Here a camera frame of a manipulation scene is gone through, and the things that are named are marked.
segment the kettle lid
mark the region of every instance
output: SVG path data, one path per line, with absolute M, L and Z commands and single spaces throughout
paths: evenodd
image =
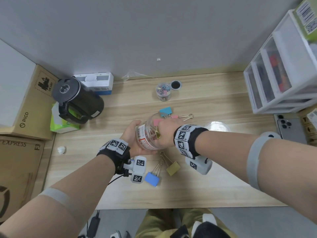
M 64 78 L 55 84 L 52 96 L 58 103 L 64 103 L 76 97 L 80 88 L 81 83 L 76 78 Z

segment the small jar of binder clips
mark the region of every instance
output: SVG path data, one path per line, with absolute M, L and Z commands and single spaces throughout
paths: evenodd
M 169 119 L 170 116 L 165 113 L 153 114 L 145 122 L 142 122 L 139 126 L 135 128 L 137 133 L 136 139 L 141 148 L 147 150 L 159 150 L 162 149 L 155 140 L 160 138 L 158 124 L 163 119 Z
M 171 84 L 161 82 L 156 86 L 156 95 L 161 101 L 168 101 L 171 98 Z

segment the leg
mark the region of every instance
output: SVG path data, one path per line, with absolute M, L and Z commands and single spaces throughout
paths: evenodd
M 182 225 L 186 225 L 189 235 L 192 233 L 193 225 L 195 221 L 203 222 L 203 214 L 212 214 L 208 208 L 193 208 L 193 209 L 179 209 L 179 214 L 182 220 Z M 236 238 L 236 234 L 233 233 L 225 224 L 214 215 L 217 226 L 224 230 L 231 238 Z
M 173 212 L 171 209 L 149 209 L 135 237 L 155 238 L 162 235 L 164 231 L 174 228 Z

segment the person's right hand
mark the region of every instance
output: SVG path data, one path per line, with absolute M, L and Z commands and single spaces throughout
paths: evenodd
M 162 148 L 175 146 L 174 132 L 182 125 L 184 125 L 182 119 L 167 118 L 159 122 L 158 130 L 161 134 L 161 137 L 155 140 L 156 145 Z

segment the jar label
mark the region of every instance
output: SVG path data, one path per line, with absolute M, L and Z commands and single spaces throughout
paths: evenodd
M 137 137 L 138 137 L 138 141 L 139 144 L 147 149 L 147 150 L 156 150 L 156 148 L 154 148 L 150 142 L 147 140 L 146 136 L 145 136 L 145 124 L 141 125 L 138 127 L 138 131 L 137 131 Z

